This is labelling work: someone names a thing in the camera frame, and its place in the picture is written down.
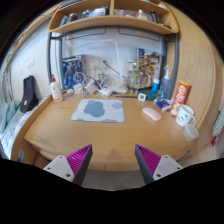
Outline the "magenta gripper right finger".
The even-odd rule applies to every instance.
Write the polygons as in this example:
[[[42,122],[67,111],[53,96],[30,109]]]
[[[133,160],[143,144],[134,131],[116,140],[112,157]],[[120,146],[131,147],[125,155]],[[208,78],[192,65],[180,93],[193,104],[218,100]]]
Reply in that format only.
[[[160,156],[138,144],[135,145],[135,156],[146,184],[182,169],[182,166],[169,155]]]

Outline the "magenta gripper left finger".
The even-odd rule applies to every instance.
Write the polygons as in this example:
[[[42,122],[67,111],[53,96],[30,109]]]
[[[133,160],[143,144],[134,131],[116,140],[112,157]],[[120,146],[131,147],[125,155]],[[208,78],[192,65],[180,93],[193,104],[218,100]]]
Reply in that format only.
[[[57,156],[44,170],[81,186],[92,154],[92,145],[87,145],[68,156]]]

